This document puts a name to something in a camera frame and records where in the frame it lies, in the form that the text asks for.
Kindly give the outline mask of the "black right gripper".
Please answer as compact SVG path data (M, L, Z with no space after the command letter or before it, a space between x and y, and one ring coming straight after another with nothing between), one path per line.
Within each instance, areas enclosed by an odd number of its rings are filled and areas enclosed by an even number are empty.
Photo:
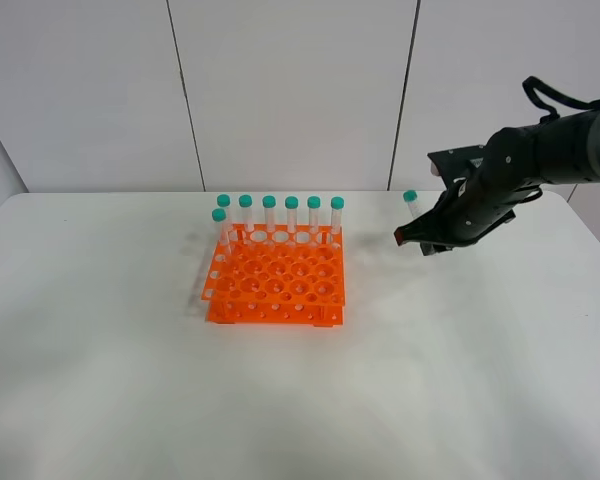
M531 131L507 127L486 145L431 152L446 191L436 205L394 231L398 246L419 243L424 256L472 245L504 222L537 184Z

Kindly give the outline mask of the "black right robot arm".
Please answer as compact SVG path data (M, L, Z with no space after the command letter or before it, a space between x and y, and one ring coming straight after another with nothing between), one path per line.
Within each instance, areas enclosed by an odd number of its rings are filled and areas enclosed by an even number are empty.
M600 99L577 100L535 76L522 87L545 116L484 145L429 153L445 189L431 210L396 228L398 245L417 243L426 256L468 247L539 199L544 184L600 183Z

